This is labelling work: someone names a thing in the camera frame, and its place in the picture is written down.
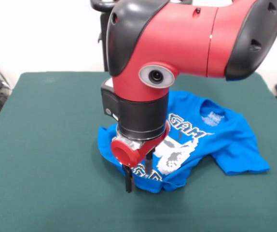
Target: green felt surface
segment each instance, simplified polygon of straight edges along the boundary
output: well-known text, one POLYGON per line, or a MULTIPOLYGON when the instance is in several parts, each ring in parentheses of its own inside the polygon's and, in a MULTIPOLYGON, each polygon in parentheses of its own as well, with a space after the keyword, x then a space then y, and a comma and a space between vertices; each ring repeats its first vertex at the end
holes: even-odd
POLYGON ((241 112, 266 174, 226 176, 204 158, 186 187, 125 192, 97 149, 107 73, 25 73, 0 114, 0 232, 277 232, 277 101, 262 78, 180 76, 192 91, 241 112))

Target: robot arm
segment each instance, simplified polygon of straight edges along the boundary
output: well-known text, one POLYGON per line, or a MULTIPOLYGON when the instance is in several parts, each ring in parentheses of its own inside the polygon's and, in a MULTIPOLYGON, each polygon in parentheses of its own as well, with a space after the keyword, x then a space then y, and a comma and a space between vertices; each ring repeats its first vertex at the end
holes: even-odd
POLYGON ((198 7, 168 0, 119 0, 107 31, 112 76, 101 87, 104 112, 118 122, 111 143, 126 173, 168 134, 169 87, 180 73, 242 80, 259 67, 277 37, 277 0, 235 0, 198 7))

